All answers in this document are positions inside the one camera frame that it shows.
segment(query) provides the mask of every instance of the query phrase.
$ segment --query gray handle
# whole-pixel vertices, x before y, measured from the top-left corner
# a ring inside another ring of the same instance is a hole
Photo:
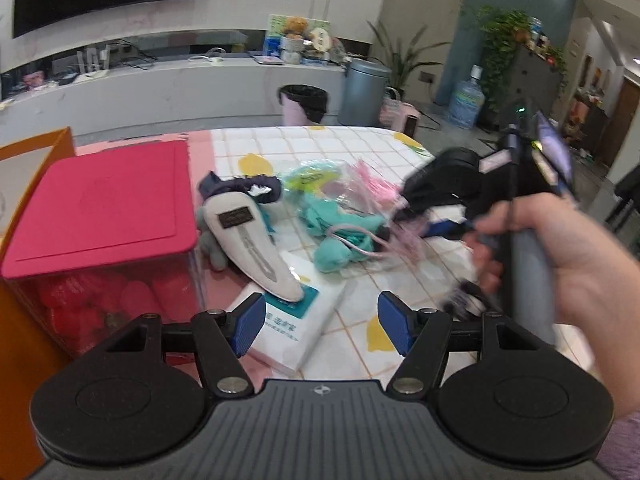
[[[513,320],[551,345],[556,343],[553,270],[532,229],[513,235]]]

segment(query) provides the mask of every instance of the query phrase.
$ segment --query human hand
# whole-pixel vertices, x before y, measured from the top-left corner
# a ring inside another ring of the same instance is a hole
[[[640,407],[640,267],[618,241],[593,220],[551,194],[496,204],[476,220],[465,242],[485,292],[500,285],[502,266],[478,234],[498,235],[532,228],[555,272],[558,322],[578,326],[587,337],[603,382],[614,397],[616,415]]]

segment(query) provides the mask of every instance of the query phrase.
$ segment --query metal screw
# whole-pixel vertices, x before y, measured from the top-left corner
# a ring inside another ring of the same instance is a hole
[[[394,381],[394,390],[404,395],[416,394],[423,388],[424,383],[414,377],[400,377]]]
[[[218,381],[218,389],[226,394],[239,394],[244,392],[249,383],[242,377],[225,377]]]

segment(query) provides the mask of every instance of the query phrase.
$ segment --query power outlet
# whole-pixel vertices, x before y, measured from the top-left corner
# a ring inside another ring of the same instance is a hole
[[[433,84],[433,82],[436,79],[436,76],[434,76],[431,72],[420,72],[420,78],[419,79],[423,83]]]

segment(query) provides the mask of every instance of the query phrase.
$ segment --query red container lid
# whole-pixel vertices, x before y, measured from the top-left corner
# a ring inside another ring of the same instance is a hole
[[[14,232],[2,276],[185,253],[196,240],[187,143],[136,144],[54,163]]]

